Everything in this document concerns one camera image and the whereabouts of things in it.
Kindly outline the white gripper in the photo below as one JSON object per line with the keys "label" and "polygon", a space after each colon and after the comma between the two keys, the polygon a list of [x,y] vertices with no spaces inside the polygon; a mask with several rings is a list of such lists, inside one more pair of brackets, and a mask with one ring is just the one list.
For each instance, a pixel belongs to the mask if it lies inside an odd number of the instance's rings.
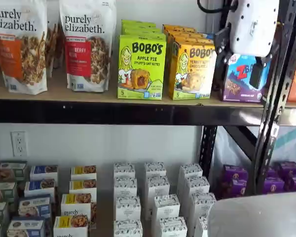
{"label": "white gripper", "polygon": [[226,27],[214,34],[216,65],[227,64],[234,54],[255,56],[250,85],[266,84],[270,52],[278,18],[279,0],[234,0]]}

